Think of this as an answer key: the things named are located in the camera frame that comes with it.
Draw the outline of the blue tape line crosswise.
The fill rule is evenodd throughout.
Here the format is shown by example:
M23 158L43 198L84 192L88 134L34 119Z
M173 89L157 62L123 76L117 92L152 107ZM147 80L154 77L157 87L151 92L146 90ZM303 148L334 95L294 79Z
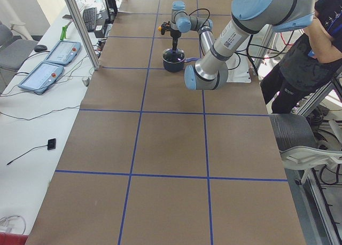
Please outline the blue tape line crosswise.
M239 180L239 181L267 181L267 182L287 182L285 178L244 178L244 177L211 177L211 176L186 176L186 175L159 175L143 173L123 173L123 172L98 172L98 171L76 171L76 170L55 170L55 173L74 173L85 175L106 175L106 176L127 176L127 177L153 177L153 178L178 178L178 179L210 179L210 180Z
M137 69L137 70L163 70L163 68L151 68L151 67L107 67L103 66L104 69Z
M234 114L234 113L204 113L204 112L163 112L163 111L143 111L143 110L115 110L115 109L85 109L86 112L115 112L115 113L147 113L147 114L182 114L182 115L210 115L210 116L250 116L250 117L269 117L268 114Z

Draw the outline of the dark blue saucepan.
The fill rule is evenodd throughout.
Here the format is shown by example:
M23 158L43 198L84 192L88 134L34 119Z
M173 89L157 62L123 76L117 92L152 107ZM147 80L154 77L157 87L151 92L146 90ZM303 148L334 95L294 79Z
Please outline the dark blue saucepan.
M182 49L166 49L162 54L164 69L172 73L183 70L186 62L197 61L198 59L196 57L186 58Z

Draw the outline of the blue tape line lengthwise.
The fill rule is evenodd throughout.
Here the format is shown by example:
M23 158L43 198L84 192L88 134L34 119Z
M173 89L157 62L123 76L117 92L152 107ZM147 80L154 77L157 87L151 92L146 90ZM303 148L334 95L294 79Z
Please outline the blue tape line lengthwise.
M127 206L128 206L128 200L129 200L131 180L132 180L133 170L134 170L136 150L137 150L137 145L138 145L138 140L139 140L139 132L140 132L140 129L141 129L142 114L143 114L143 108L144 108L144 102L145 102L147 82L148 82L148 79L149 79L149 72L150 72L150 67L151 67L151 59L152 59L152 51L153 51L153 46L154 46L154 39L155 39L155 35L156 35L156 30L157 30L156 29L156 25L157 25L157 20L158 20L158 15L159 15L160 3L161 3L161 0L158 0L157 14L156 14L156 20L155 20L155 27L154 27L153 35L152 35L152 44L151 44L151 48L150 48L149 61L148 61L148 65L147 65L147 71L146 71L146 77L145 77L145 83L144 83L144 89L143 89L141 108L139 110L139 118L138 118L138 124L137 124L137 131L136 131L136 136L135 136L135 143L134 143L133 154L132 154L132 159L131 159L130 171L129 171L129 174L128 174L128 184L127 184L127 189L126 189L125 202L124 202L124 205L123 205L122 219L121 219L121 225L120 225L120 231L119 231L117 245L121 245L121 241L122 241L122 237L123 237L123 230L124 230L124 226L125 226L126 211L127 211Z
M202 11L207 12L207 18L210 17L210 11L207 8L199 7L199 0L196 0L197 6L197 16L203 15ZM201 42L199 42L199 54L204 56ZM208 152L208 141L207 141L207 122L206 122L206 108L205 108L205 92L202 90L202 103L203 103L203 123L204 123L204 138L205 138L205 156L206 156L206 181L207 181L207 197L208 197L208 215L209 215L209 234L210 234L210 244L214 244L213 235L213 221L212 221L212 200L211 200L211 178L210 178L210 168L209 168L209 152Z

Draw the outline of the aluminium frame post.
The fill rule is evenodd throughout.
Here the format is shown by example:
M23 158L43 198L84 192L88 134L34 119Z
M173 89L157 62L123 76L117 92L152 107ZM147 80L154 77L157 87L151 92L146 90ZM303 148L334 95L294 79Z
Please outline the aluminium frame post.
M87 55L92 63L92 66L94 70L98 70L100 68L100 63L98 60L98 57L94 51L94 48L92 46L91 39L88 35L86 26L83 22L83 19L81 17L79 8L77 6L77 3L75 0L65 0L65 3L68 7L69 13L71 14L73 18L73 22L75 24L75 27L79 33L79 36L82 40L83 47L85 48Z

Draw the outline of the grey chair at left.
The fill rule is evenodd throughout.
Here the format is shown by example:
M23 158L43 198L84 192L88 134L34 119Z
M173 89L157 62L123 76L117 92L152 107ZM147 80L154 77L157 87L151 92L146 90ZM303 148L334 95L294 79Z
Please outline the grey chair at left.
M19 70L37 44L35 40L14 40L11 30L1 22L1 69Z

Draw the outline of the black keyboard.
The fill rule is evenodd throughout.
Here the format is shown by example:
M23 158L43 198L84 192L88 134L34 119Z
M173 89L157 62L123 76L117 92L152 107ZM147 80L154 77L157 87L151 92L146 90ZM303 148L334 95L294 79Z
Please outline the black keyboard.
M97 8L90 7L83 10L83 22L88 32L94 31L96 28Z

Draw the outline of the near teach pendant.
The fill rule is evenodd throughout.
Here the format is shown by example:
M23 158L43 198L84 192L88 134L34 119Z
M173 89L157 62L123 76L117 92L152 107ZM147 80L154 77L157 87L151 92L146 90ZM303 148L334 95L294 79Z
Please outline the near teach pendant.
M63 73L64 67L51 62L39 63L18 85L19 88L43 94Z

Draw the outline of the teach pendant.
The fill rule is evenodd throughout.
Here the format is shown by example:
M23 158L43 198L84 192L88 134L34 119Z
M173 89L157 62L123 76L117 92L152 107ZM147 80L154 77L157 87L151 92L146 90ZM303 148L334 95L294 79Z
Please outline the teach pendant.
M64 67L51 62L39 63L18 85L19 88L43 94L63 73Z
M80 42L59 41L49 52L44 61L61 66L67 66L74 60L80 49Z

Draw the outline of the blue tape line far crosswise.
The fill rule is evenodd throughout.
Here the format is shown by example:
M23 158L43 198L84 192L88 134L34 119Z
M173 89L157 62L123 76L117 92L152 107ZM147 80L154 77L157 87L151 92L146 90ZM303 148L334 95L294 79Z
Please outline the blue tape line far crosswise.
M163 70L163 68L151 68L151 67L107 67L103 66L104 69L137 69L137 70Z

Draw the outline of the grey mesh office chair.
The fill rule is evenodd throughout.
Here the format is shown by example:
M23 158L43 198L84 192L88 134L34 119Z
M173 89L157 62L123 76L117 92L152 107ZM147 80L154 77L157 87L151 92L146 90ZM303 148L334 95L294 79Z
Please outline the grey mesh office chair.
M318 165L341 164L341 151L319 149L304 116L270 114L269 118L284 168L304 171L302 178L295 180L297 185L304 184L310 169Z

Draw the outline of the brown paper table cover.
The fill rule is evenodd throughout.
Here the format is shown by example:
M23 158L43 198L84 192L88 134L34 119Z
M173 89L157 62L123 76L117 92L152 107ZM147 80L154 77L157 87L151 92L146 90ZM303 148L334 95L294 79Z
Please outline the brown paper table cover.
M151 68L172 41L158 27ZM100 61L147 67L158 0L124 0ZM147 70L93 74L81 107L140 110ZM182 72L150 70L143 111L203 112ZM205 92L206 113L267 114L259 82ZM129 173L139 113L79 111L56 170ZM269 117L206 115L211 177L286 178ZM203 115L142 114L133 173L206 176ZM28 244L117 244L127 176L54 173ZM214 244L305 244L287 182L211 180ZM210 244L206 179L132 177L121 244Z

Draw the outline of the black computer mouse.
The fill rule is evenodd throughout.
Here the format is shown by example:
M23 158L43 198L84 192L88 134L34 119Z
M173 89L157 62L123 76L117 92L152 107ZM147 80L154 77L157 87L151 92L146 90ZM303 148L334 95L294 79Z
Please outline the black computer mouse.
M47 46L46 45L41 45L41 44L38 44L38 45L36 45L35 47L34 47L34 51L35 52L43 52L43 51L47 51L48 50L48 48L47 48Z

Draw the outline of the blue tape line middle crosswise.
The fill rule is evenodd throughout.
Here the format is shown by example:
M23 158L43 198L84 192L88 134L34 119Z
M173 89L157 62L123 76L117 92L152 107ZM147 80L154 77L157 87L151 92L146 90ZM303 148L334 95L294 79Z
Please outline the blue tape line middle crosswise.
M210 115L210 116L250 116L250 117L269 117L268 114L234 114L234 113L204 113L204 112L163 112L163 111L143 111L143 110L115 110L115 109L85 109L86 112L115 112L115 113L147 113L147 114L182 114L182 115Z

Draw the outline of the far teach pendant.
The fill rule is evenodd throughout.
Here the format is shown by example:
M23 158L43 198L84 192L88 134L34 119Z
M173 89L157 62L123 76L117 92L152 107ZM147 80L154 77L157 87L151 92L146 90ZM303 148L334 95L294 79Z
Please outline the far teach pendant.
M61 66L67 66L74 60L80 49L80 42L59 41L49 52L44 61Z

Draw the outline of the standing person in black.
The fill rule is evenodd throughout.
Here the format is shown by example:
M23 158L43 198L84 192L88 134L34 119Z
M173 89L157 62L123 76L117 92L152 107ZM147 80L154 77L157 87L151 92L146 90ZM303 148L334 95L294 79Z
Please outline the standing person in black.
M341 66L341 0L318 0L313 22L260 83L274 114L288 114Z

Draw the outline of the small black square pad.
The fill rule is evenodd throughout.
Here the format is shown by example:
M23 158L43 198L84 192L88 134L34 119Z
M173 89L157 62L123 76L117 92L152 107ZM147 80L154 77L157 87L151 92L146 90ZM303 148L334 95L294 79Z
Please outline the small black square pad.
M56 138L51 138L48 140L48 143L47 143L47 150L53 150L56 148L56 142L57 142L57 139Z

